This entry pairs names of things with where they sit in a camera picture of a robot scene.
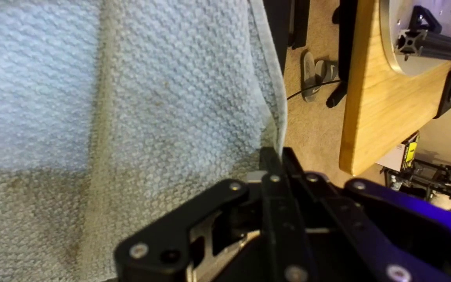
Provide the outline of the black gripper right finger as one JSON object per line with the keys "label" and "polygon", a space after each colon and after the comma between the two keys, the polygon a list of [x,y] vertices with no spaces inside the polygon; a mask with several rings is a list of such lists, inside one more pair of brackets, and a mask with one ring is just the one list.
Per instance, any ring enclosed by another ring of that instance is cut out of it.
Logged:
{"label": "black gripper right finger", "polygon": [[289,147],[282,161],[305,226],[327,226],[368,282],[451,282],[451,211],[365,178],[336,187]]}

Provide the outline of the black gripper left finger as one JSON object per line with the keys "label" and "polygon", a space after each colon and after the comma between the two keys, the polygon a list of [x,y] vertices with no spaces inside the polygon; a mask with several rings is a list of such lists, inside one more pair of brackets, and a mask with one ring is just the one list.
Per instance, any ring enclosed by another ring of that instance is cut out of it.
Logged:
{"label": "black gripper left finger", "polygon": [[261,150],[257,179],[221,179],[119,242],[119,282],[308,282],[302,178],[291,148]]}

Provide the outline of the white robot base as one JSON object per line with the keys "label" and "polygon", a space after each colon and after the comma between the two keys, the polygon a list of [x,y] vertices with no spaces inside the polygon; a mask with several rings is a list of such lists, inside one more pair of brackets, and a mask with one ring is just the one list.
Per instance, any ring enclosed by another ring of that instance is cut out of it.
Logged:
{"label": "white robot base", "polygon": [[451,60],[451,0],[379,0],[379,29],[398,73],[419,74]]}

